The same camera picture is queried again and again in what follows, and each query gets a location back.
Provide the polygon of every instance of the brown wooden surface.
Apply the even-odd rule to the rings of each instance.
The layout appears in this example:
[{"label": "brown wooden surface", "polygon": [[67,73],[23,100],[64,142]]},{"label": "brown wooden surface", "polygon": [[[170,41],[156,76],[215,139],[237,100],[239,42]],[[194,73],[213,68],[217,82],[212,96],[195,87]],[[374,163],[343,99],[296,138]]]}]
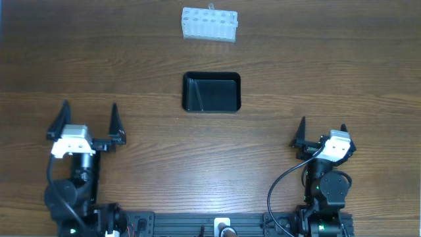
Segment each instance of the brown wooden surface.
[{"label": "brown wooden surface", "polygon": [[[421,156],[419,1],[213,1],[239,13],[237,42],[183,40],[182,7],[208,1],[3,0],[0,234],[56,233],[43,204],[63,99],[105,136],[118,103],[128,144],[104,155],[99,199],[158,213],[263,213],[274,179],[310,140],[346,123],[357,145],[345,211],[357,235],[418,236]],[[243,106],[186,113],[182,75],[236,71]],[[57,162],[55,177],[69,172]],[[303,202],[299,171],[273,210]]]}]

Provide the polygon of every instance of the black tray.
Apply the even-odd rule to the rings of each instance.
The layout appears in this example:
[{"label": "black tray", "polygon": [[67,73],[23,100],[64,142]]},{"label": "black tray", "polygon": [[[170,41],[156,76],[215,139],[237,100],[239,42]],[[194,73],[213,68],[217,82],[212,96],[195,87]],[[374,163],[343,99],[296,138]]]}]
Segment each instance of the black tray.
[{"label": "black tray", "polygon": [[236,72],[187,72],[183,108],[194,113],[235,113],[241,107],[241,77]]}]

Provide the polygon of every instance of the wooden tabletop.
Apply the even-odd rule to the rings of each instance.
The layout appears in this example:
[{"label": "wooden tabletop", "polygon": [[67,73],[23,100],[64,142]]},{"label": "wooden tabletop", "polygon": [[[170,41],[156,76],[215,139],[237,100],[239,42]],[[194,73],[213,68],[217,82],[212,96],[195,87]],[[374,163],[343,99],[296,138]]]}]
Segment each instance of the wooden tabletop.
[{"label": "wooden tabletop", "polygon": [[[0,234],[53,235],[44,206],[52,143],[73,122],[106,138],[117,102],[127,145],[104,154],[99,201],[157,213],[263,213],[271,183],[298,164],[288,146],[348,127],[357,151],[344,212],[358,236],[418,236],[421,4],[396,0],[216,1],[238,12],[237,41],[184,40],[183,7],[208,1],[3,1]],[[235,114],[182,109],[187,71],[241,75]],[[67,177],[70,158],[56,162]],[[300,171],[273,210],[303,203]]]}]

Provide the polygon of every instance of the wooden table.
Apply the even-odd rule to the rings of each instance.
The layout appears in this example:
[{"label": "wooden table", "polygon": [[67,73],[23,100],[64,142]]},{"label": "wooden table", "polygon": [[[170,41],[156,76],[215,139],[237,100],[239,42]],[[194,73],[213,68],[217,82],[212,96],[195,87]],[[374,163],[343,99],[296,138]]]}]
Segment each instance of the wooden table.
[{"label": "wooden table", "polygon": [[[128,144],[103,156],[99,200],[157,213],[263,213],[300,161],[301,117],[318,140],[345,123],[357,152],[344,211],[355,233],[418,236],[419,1],[213,1],[239,14],[235,43],[183,40],[182,7],[208,1],[4,0],[0,49],[0,234],[52,235],[43,203],[63,99],[106,137],[117,102]],[[182,75],[241,75],[236,114],[186,113]],[[67,177],[57,162],[55,178]],[[297,171],[273,210],[303,203]]]}]

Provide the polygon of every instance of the wood grain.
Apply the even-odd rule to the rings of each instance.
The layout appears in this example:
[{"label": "wood grain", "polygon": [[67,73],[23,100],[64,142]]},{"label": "wood grain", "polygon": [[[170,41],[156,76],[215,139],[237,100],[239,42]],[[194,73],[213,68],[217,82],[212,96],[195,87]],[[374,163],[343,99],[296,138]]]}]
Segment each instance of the wood grain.
[{"label": "wood grain", "polygon": [[[419,1],[213,1],[239,13],[235,43],[183,40],[182,7],[205,1],[3,1],[0,50],[0,234],[53,235],[43,204],[63,99],[75,123],[105,137],[118,103],[128,144],[102,160],[99,201],[158,213],[262,213],[288,147],[346,123],[357,145],[340,169],[357,236],[419,236]],[[236,114],[181,108],[189,70],[236,71]],[[69,159],[57,162],[66,177]],[[302,203],[299,173],[273,209]]]}]

